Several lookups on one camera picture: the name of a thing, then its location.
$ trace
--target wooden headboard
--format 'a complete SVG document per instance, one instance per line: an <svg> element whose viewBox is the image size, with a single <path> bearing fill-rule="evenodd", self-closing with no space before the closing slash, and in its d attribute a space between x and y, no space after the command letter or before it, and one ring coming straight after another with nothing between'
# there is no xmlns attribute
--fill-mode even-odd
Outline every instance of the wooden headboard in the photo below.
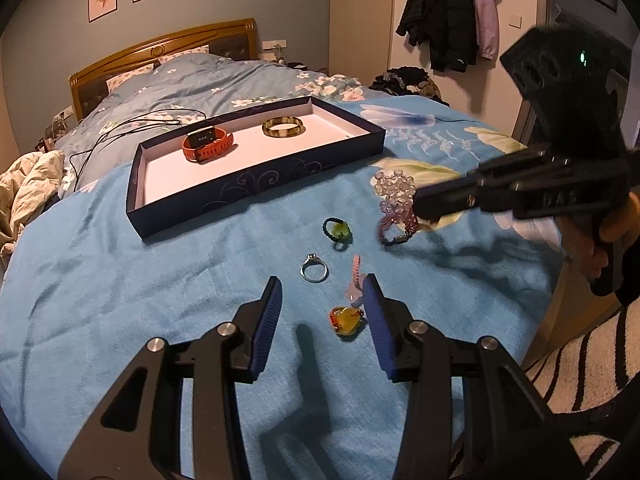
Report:
<svg viewBox="0 0 640 480"><path fill-rule="evenodd" d="M109 95L107 79L135 70L172 52L209 45L209 53L235 61L258 59L255 20L212 23L144 41L106 57L69 78L74 112L82 120Z"/></svg>

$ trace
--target bed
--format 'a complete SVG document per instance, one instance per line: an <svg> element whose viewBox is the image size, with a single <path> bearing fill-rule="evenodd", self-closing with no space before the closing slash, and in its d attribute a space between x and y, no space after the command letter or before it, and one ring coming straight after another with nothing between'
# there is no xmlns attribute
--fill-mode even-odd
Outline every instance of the bed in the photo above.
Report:
<svg viewBox="0 0 640 480"><path fill-rule="evenodd" d="M113 75L204 44L210 54L176 57L104 91ZM382 216L376 172L403 170L428 184L517 150L517 142L425 98L385 97L346 75L256 60L256 51L255 23L241 20L114 54L71 78L83 120L56 147L69 158L139 115L187 124L199 113L186 108L214 116L312 94L384 127L385 152L266 186L253 198L140 240L125 214L130 162L139 142L175 126L94 150L81 189L70 187L27 226L0 290L0 406L54 478L87 416L149 338L200 337L258 298L271 275L284 291L271 354L257 383L238 386L254 479L392 476L408 389L386 380L366 327L344 340L328 321L329 311L345 304L355 254L362 272L374 272L385 294L404 301L415 317L455 338L496 335L517 360L545 315L562 266L550 221L471 211L421 224L405 245L385 250L376 240ZM84 156L74 159L80 164ZM322 234L327 217L350 224L353 243L346 250L334 250ZM330 268L318 285L299 274L311 252ZM454 390L459 433L460 384ZM180 450L182 472L193 476L189 394L187 383Z"/></svg>

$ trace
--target black jacket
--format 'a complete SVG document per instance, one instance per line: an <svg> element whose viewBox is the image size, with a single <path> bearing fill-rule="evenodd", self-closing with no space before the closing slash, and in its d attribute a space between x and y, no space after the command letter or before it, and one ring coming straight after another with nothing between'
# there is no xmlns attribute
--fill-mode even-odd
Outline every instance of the black jacket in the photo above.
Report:
<svg viewBox="0 0 640 480"><path fill-rule="evenodd" d="M407 0L396 34L409 44L430 42L431 68L464 72L476 63L476 12L473 0Z"/></svg>

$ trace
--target watch face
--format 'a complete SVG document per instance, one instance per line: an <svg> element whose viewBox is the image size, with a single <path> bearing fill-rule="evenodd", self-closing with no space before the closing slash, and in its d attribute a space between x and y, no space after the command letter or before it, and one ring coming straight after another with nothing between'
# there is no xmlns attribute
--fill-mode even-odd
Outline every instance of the watch face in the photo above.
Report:
<svg viewBox="0 0 640 480"><path fill-rule="evenodd" d="M191 149L197 150L198 148L211 144L216 140L216 132L213 126L207 126L206 128L201 128L190 133L187 135L187 138L189 139Z"/></svg>

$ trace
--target human hand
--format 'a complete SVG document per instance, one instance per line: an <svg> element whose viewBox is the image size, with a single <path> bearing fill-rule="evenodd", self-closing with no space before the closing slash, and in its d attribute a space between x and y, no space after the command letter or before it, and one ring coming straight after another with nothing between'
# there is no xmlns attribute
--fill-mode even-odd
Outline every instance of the human hand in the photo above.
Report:
<svg viewBox="0 0 640 480"><path fill-rule="evenodd" d="M609 265L607 253L596 247L591 227L580 224L569 216L556 217L562 235L562 247L577 263L587 278L599 278ZM640 200L631 192L625 205L612 211L600 225L600 239L605 243L622 240L623 251L631 247L640 235Z"/></svg>

